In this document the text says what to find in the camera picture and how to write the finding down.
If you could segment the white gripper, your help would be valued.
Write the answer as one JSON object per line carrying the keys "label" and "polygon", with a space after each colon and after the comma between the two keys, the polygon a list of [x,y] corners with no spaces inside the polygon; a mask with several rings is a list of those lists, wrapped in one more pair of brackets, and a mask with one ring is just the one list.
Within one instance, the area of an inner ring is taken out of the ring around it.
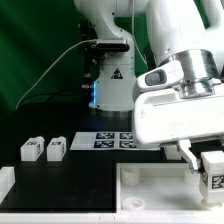
{"label": "white gripper", "polygon": [[136,145],[177,142],[177,150],[192,172],[199,171],[191,141],[224,135],[224,96],[177,100],[174,90],[148,92],[135,101],[133,138]]}

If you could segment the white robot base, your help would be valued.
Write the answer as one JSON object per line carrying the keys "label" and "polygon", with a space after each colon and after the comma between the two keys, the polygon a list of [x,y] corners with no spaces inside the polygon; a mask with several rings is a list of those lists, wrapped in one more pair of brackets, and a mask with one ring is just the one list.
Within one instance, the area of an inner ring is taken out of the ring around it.
{"label": "white robot base", "polygon": [[128,116],[133,109],[135,44],[133,36],[115,24],[116,17],[144,15],[149,0],[74,0],[93,26],[97,39],[126,39],[127,52],[103,51],[100,75],[94,81],[89,107],[105,116]]}

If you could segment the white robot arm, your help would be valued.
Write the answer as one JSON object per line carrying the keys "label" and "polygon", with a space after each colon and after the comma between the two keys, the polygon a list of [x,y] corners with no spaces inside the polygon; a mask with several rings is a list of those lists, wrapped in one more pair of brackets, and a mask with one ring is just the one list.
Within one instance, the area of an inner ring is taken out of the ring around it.
{"label": "white robot arm", "polygon": [[146,18],[156,68],[139,76],[132,117],[140,149],[175,146],[190,168],[194,142],[224,137],[224,4],[150,0]]}

